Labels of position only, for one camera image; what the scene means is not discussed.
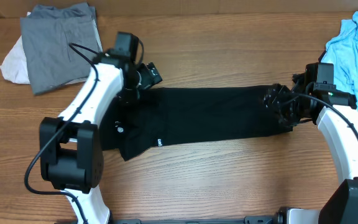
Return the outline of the black t-shirt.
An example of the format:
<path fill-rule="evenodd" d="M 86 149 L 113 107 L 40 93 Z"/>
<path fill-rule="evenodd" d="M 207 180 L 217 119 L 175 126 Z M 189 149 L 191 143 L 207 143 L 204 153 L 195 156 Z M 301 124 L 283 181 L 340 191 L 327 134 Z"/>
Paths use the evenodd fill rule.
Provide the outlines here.
<path fill-rule="evenodd" d="M 263 103 L 268 86 L 154 88 L 113 99 L 99 127 L 102 150 L 128 161 L 151 147 L 259 138 L 292 131 Z"/>

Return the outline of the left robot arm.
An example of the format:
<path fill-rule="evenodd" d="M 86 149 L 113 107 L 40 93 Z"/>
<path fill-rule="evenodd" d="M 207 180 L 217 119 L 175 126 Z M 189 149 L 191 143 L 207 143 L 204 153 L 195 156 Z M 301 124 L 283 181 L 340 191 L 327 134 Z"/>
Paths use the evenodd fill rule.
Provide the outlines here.
<path fill-rule="evenodd" d="M 118 32 L 113 48 L 88 60 L 88 79 L 67 109 L 40 124 L 40 151 L 25 172 L 25 186 L 36 193 L 29 175 L 39 161 L 43 180 L 52 184 L 53 195 L 69 200 L 77 223 L 113 222 L 99 188 L 104 169 L 99 127 L 112 101 L 131 105 L 140 91 L 162 81 L 154 64 L 136 57 L 143 46 L 137 36 Z"/>

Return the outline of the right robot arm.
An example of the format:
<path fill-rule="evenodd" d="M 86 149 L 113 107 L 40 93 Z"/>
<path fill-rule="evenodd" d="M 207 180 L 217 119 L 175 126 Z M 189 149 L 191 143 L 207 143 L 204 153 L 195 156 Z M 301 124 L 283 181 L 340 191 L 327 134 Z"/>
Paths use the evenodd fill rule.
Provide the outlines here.
<path fill-rule="evenodd" d="M 356 97 L 334 84 L 334 65 L 312 63 L 293 75 L 293 88 L 274 84 L 264 105 L 280 124 L 317 125 L 329 146 L 339 186 L 319 210 L 282 207 L 272 223 L 358 223 L 358 112 Z"/>

